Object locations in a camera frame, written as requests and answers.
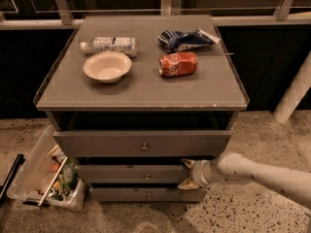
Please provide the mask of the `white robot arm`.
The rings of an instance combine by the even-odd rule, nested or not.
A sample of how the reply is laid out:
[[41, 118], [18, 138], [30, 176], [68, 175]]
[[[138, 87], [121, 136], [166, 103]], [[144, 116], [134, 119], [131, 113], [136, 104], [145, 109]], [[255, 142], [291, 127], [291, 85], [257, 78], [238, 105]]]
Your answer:
[[252, 161], [235, 152], [224, 152], [213, 160], [183, 159], [190, 173], [178, 188], [195, 190], [212, 183], [258, 183], [311, 209], [311, 173]]

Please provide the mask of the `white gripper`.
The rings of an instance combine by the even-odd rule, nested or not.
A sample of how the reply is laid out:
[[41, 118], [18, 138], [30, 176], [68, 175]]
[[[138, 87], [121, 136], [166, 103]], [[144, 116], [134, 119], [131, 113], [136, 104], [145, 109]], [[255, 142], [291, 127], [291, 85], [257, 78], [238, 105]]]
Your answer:
[[219, 183], [224, 176], [219, 172], [216, 160], [192, 160], [182, 158], [181, 161], [191, 169], [191, 178], [186, 178], [178, 185], [182, 190], [196, 190], [211, 183]]

